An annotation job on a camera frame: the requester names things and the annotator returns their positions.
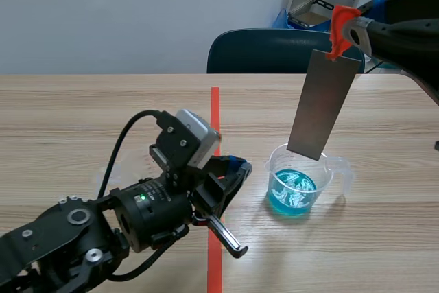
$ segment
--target table surface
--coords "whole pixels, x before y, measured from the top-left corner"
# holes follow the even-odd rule
[[[225,293],[439,292],[439,107],[409,78],[359,75],[325,148],[351,160],[357,179],[334,182],[309,216],[285,219],[266,206],[270,152],[286,143],[305,75],[0,75],[0,231],[32,221],[61,196],[92,198],[124,124],[140,110],[188,108],[210,118],[221,91],[222,153],[253,173],[226,212],[250,247],[223,255]],[[151,119],[123,149],[148,145]],[[193,228],[128,283],[94,292],[206,292],[205,228]],[[119,273],[150,252],[132,253]]]

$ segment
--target chair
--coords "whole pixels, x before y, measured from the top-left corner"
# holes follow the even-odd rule
[[[331,51],[326,32],[287,29],[232,30],[217,37],[209,51],[207,73],[306,73],[313,49]],[[361,61],[351,47],[343,56]]]

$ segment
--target blue liquid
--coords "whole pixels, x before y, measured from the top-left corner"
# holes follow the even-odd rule
[[[314,191],[316,185],[308,175],[293,169],[283,169],[276,176],[285,185],[303,191]],[[268,200],[276,211],[288,215],[300,215],[311,210],[318,194],[302,194],[286,189],[275,178],[268,189]]]

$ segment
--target cup handle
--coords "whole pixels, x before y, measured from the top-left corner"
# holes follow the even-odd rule
[[[351,164],[343,157],[327,157],[324,163],[327,170],[334,174],[339,173],[343,175],[342,193],[349,195],[351,192],[352,182],[355,180],[355,172],[351,169]]]

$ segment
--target black cable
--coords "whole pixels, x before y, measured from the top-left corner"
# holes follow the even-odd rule
[[[136,278],[140,274],[143,274],[146,270],[148,270],[155,261],[164,253],[166,250],[171,247],[176,242],[176,239],[173,238],[171,241],[163,244],[158,250],[154,252],[145,262],[143,262],[136,269],[127,272],[126,274],[111,274],[108,277],[109,281],[130,281],[131,279]]]
[[[372,70],[375,70],[377,67],[379,67],[380,65],[382,65],[384,63],[384,61],[381,61],[380,63],[378,63],[377,65],[373,66],[371,69],[367,70],[366,73],[370,73]]]
[[[117,139],[115,148],[112,150],[112,154],[110,157],[110,160],[107,165],[107,169],[104,174],[104,179],[102,180],[101,187],[99,188],[99,194],[97,195],[98,198],[101,198],[104,196],[105,190],[107,189],[108,180],[110,179],[112,167],[115,164],[117,153],[119,152],[119,149],[121,148],[121,144],[123,139],[125,139],[125,136],[127,135],[128,131],[131,129],[131,127],[134,125],[136,121],[138,121],[140,118],[147,117],[147,116],[153,116],[155,118],[158,118],[158,116],[161,114],[160,111],[157,110],[145,110],[137,113],[136,115],[132,116],[131,119],[126,123],[125,127],[123,128],[121,134],[119,135],[119,138]]]

